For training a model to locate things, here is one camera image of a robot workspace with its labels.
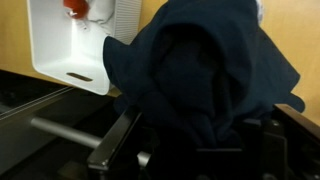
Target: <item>dark blue cloth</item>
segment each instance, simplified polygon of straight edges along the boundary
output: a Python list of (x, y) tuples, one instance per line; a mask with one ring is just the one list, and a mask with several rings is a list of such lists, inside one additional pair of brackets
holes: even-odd
[(231, 125), (273, 104), (302, 111), (299, 74), (259, 27), (255, 0), (169, 0), (130, 45), (107, 37), (104, 64), (126, 105), (196, 147), (239, 142)]

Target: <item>red knob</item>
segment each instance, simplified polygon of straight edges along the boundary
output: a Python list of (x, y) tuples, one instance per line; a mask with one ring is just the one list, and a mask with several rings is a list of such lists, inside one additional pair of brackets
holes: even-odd
[(89, 5), (85, 0), (63, 0), (63, 5), (70, 9), (68, 15), (74, 19), (84, 18), (89, 11)]

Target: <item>gray surface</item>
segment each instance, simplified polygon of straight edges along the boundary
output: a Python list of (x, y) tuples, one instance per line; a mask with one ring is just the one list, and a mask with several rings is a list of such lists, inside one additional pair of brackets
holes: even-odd
[(31, 125), (45, 132), (82, 144), (92, 149), (98, 147), (102, 141), (102, 138), (39, 117), (32, 118)]
[(110, 100), (107, 96), (66, 88), (0, 116), (0, 175), (55, 136), (31, 126), (33, 117), (73, 126)]

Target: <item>wooden wall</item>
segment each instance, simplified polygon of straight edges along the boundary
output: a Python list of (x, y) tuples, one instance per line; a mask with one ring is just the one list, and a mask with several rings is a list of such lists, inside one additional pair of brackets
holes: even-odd
[[(166, 0), (143, 0), (140, 29)], [(320, 1), (264, 0), (263, 29), (301, 74), (294, 93), (307, 104), (304, 114), (320, 125)], [(0, 69), (58, 82), (31, 64), (26, 0), (0, 1)]]

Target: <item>white plastic device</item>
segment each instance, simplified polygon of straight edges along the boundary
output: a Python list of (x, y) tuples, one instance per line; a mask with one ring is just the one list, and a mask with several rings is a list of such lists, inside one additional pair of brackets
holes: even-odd
[[(32, 64), (41, 74), (105, 95), (110, 81), (103, 65), (108, 36), (94, 22), (79, 28), (65, 15), (63, 0), (27, 0)], [(111, 36), (129, 44), (138, 33), (141, 0), (116, 0)]]

